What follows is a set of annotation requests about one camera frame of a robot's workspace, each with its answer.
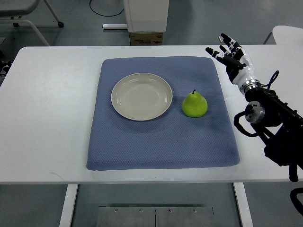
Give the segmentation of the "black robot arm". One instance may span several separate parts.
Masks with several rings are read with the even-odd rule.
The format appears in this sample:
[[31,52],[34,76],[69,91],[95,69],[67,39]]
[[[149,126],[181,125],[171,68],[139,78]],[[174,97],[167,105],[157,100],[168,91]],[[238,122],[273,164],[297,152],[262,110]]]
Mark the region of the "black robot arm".
[[265,85],[252,79],[241,86],[248,104],[235,115],[233,124],[248,137],[260,137],[265,156],[279,166],[288,166],[289,180],[298,182],[297,169],[303,167],[303,118],[270,88],[278,74],[276,71]]

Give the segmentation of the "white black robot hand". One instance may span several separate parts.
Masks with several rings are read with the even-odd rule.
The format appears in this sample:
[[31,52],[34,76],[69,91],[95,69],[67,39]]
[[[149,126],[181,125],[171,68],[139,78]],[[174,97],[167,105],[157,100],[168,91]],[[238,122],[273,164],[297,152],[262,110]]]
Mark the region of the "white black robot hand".
[[230,82],[237,85],[242,94],[260,87],[261,83],[254,75],[255,68],[246,50],[228,35],[222,33],[221,37],[226,46],[220,45],[220,52],[207,47],[206,52],[225,65]]

